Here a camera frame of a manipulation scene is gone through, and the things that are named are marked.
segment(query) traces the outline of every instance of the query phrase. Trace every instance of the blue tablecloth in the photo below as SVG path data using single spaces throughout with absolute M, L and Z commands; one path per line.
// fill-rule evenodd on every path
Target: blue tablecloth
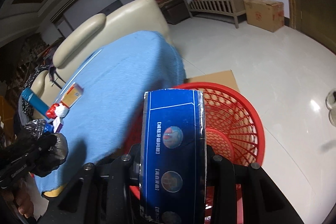
M 45 178 L 36 177 L 40 192 L 57 189 L 83 164 L 96 163 L 121 147 L 145 91 L 171 88 L 184 79 L 181 57 L 158 32 L 139 31 L 95 51 L 58 97 L 73 82 L 84 88 L 63 120 L 68 158 Z

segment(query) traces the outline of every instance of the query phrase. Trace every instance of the white tiled floor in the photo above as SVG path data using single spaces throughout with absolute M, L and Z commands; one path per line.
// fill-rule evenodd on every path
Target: white tiled floor
M 170 28 L 187 77 L 233 71 L 264 125 L 263 168 L 306 224 L 322 223 L 336 202 L 336 147 L 323 149 L 336 140 L 325 106 L 336 56 L 288 27 L 192 18 Z

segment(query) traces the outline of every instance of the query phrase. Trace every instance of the small orange box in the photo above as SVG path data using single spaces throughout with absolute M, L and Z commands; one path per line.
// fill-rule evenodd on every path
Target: small orange box
M 83 89 L 77 83 L 73 83 L 63 95 L 61 103 L 70 108 L 82 96 L 82 94 Z

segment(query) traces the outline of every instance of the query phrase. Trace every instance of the circular icon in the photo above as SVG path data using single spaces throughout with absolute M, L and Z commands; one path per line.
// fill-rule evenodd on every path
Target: circular icon
M 168 171 L 163 174 L 161 184 L 166 191 L 176 193 L 182 188 L 183 180 L 178 173 Z
M 178 147 L 183 140 L 183 133 L 179 127 L 168 127 L 163 133 L 163 144 L 167 148 Z
M 162 214 L 162 221 L 164 224 L 181 224 L 182 220 L 177 213 L 164 212 Z

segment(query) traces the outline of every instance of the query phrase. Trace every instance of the black metal frame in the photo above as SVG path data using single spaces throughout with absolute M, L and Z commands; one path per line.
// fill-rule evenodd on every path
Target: black metal frame
M 237 223 L 236 184 L 241 184 L 245 224 L 303 224 L 260 165 L 232 164 L 222 156 L 214 155 L 210 146 L 207 153 L 207 185 L 215 186 L 211 224 Z M 38 224 L 134 224 L 132 208 L 139 210 L 139 205 L 131 203 L 129 185 L 138 185 L 138 176 L 139 145 L 134 145 L 128 155 L 112 163 L 86 164 L 58 197 L 50 199 L 48 210 Z M 105 187 L 107 185 L 106 217 L 101 221 L 103 181 Z

